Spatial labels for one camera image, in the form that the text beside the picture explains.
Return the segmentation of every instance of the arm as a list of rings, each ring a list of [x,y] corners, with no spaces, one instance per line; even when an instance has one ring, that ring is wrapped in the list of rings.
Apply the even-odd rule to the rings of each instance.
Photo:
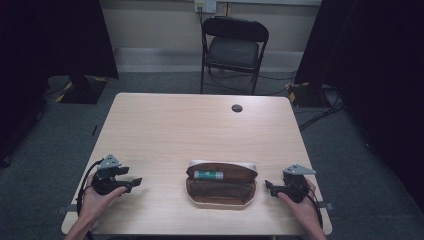
[[[96,223],[97,219],[103,214],[113,199],[122,195],[127,188],[119,187],[108,195],[99,195],[91,188],[93,174],[87,178],[86,189],[82,202],[82,208],[78,220],[72,225],[65,240],[81,240],[84,239],[88,230]]]
[[[309,192],[309,196],[313,198],[314,197],[313,193],[315,192],[316,187],[308,179],[306,179],[306,181],[308,182],[308,185],[311,189]],[[319,224],[318,215],[316,213],[315,206],[310,199],[305,197],[302,202],[295,203],[286,194],[282,192],[278,193],[278,198],[280,198],[281,201],[287,204],[287,206],[292,211],[294,217],[297,219],[300,225],[305,229],[308,236],[312,240],[327,239],[327,237],[325,236]]]

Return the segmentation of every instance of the wall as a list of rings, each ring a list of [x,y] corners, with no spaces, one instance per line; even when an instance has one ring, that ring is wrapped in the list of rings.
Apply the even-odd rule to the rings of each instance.
[[[279,4],[267,3],[278,1],[245,1],[250,3],[218,2],[216,15],[227,14],[264,24],[270,32],[268,51],[304,51],[319,0],[281,0]],[[201,49],[200,21],[194,13],[193,1],[100,0],[100,3],[114,48]]]

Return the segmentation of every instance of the black chair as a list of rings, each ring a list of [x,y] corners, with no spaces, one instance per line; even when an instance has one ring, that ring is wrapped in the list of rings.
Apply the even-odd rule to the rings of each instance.
[[[208,46],[207,36],[213,39]],[[265,26],[256,21],[214,16],[202,24],[202,76],[200,93],[203,93],[204,69],[226,69],[252,73],[252,92],[255,93],[262,58],[269,33]]]

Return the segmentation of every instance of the brown pencil case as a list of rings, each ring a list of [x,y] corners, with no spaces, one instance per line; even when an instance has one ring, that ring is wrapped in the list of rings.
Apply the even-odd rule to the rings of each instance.
[[[192,160],[186,173],[187,193],[196,204],[246,206],[255,196],[252,163]]]

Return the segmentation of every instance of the light wood tabletop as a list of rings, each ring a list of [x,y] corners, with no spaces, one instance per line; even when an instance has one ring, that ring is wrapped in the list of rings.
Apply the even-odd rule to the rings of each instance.
[[[234,104],[243,110],[234,112]],[[312,169],[286,98],[120,93],[86,170],[108,154],[130,168],[117,180],[143,181],[112,202],[91,230],[94,234],[304,234],[288,207],[271,197],[264,184],[269,180],[284,185],[282,170],[295,163]],[[258,176],[253,201],[238,210],[196,206],[185,185],[193,159],[254,163]],[[315,176],[307,177],[322,200]],[[329,234],[327,211],[321,211],[324,232]],[[76,219],[75,212],[68,212],[62,231],[67,233]]]

